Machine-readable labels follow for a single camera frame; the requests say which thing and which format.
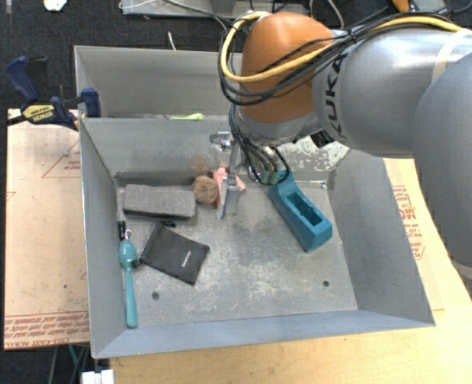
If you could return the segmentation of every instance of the black carpet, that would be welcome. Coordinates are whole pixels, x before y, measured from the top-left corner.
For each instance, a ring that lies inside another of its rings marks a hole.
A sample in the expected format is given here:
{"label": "black carpet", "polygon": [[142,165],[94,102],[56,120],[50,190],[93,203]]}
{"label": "black carpet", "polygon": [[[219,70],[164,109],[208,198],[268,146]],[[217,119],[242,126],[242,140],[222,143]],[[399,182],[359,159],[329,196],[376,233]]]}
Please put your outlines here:
{"label": "black carpet", "polygon": [[[352,24],[387,6],[388,0],[334,0],[346,24]],[[447,0],[454,7],[468,0]],[[14,58],[49,57],[49,90],[64,97],[75,96],[73,48],[75,45],[147,47],[169,49],[166,33],[174,36],[178,50],[216,51],[222,31],[209,18],[126,18],[118,9],[119,0],[68,0],[61,13],[47,12],[42,0],[12,0],[12,14],[6,0],[0,0],[0,122],[7,108],[19,107],[22,99],[7,83],[4,68]],[[389,8],[384,14],[392,14]],[[330,27],[338,21],[323,3],[316,5],[317,18]],[[472,7],[453,20],[472,29]],[[5,352],[2,348],[4,233],[6,185],[6,132],[0,130],[0,383],[47,382],[54,348]],[[87,361],[86,368],[93,368]],[[70,382],[74,364],[69,349],[58,349],[54,382]]]}

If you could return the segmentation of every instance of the gray bin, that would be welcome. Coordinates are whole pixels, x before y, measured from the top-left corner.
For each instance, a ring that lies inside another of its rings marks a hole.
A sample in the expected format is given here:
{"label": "gray bin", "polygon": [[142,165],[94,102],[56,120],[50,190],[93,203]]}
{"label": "gray bin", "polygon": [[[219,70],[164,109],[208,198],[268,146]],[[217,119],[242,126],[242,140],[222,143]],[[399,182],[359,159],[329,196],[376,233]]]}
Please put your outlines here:
{"label": "gray bin", "polygon": [[[282,151],[301,190],[334,224],[332,239],[305,253],[267,188],[241,173],[246,189],[235,216],[219,220],[213,207],[199,205],[194,218],[176,222],[174,231],[210,247],[195,286],[141,266],[139,326],[126,328],[116,188],[188,187],[226,157],[209,141],[229,129],[216,58],[75,47],[78,92],[95,88],[102,104],[101,118],[80,125],[93,357],[432,326],[383,160],[348,151],[336,164],[305,140]],[[197,112],[203,121],[170,119]],[[140,254],[155,221],[127,222]]]}

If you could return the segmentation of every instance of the bin floor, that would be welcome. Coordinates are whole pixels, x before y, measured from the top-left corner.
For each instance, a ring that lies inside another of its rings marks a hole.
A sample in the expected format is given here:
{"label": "bin floor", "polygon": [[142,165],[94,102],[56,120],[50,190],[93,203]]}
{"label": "bin floor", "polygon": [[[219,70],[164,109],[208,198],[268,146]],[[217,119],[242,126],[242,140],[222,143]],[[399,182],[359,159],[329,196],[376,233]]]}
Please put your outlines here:
{"label": "bin floor", "polygon": [[[216,218],[213,206],[198,205],[194,219],[173,231],[204,243],[210,252],[194,286],[142,265],[134,272],[139,325],[356,310],[342,243],[326,190],[320,182],[298,182],[302,192],[333,223],[327,243],[306,253],[266,194],[247,184],[236,215]],[[138,254],[155,219],[128,216]]]}

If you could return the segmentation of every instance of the blue brush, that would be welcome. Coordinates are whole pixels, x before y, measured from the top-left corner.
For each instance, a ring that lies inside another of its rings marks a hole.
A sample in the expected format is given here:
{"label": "blue brush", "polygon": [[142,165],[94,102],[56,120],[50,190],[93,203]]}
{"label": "blue brush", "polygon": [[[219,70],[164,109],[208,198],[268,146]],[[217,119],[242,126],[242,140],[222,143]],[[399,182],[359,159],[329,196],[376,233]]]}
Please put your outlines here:
{"label": "blue brush", "polygon": [[134,244],[130,241],[130,232],[127,230],[124,239],[121,240],[118,246],[118,260],[121,267],[124,269],[126,279],[126,324],[130,329],[138,326],[137,303],[134,300],[133,288],[133,268],[138,261],[137,250]]}

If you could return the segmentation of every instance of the black wallet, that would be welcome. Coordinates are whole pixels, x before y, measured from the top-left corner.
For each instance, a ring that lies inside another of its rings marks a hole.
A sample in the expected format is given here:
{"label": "black wallet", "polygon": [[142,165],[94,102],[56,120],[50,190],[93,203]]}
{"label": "black wallet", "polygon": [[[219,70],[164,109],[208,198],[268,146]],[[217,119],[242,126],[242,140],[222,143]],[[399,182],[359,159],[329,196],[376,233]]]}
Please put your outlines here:
{"label": "black wallet", "polygon": [[142,252],[140,263],[193,286],[209,251],[207,245],[185,238],[157,223]]}

